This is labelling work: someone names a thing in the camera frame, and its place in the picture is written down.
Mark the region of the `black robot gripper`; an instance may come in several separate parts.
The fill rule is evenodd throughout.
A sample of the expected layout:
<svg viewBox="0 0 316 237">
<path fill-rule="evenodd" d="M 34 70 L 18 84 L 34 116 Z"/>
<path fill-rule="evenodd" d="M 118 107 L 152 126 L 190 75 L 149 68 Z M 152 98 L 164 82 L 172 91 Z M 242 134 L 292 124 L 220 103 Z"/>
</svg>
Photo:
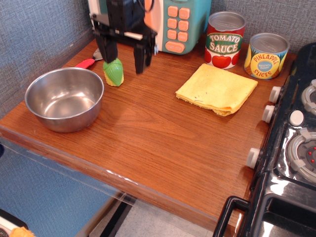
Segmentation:
<svg viewBox="0 0 316 237">
<path fill-rule="evenodd" d="M 118 56 L 117 43 L 134 47 L 136 74 L 141 74 L 150 66 L 152 55 L 157 54 L 157 33 L 144 22 L 144 15 L 133 19 L 123 13 L 93 14 L 94 34 L 102 58 L 106 63 Z"/>
</svg>

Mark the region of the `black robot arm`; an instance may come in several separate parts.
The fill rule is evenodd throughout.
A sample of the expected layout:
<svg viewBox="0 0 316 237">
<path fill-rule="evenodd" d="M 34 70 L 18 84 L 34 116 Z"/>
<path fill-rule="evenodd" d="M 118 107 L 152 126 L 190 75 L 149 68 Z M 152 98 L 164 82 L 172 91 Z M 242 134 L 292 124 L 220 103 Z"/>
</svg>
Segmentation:
<svg viewBox="0 0 316 237">
<path fill-rule="evenodd" d="M 151 64 L 157 54 L 157 32 L 145 23 L 145 2 L 143 0 L 107 0 L 107 13 L 91 13 L 94 35 L 105 62 L 111 63 L 118 57 L 117 44 L 134 48 L 137 74 Z"/>
</svg>

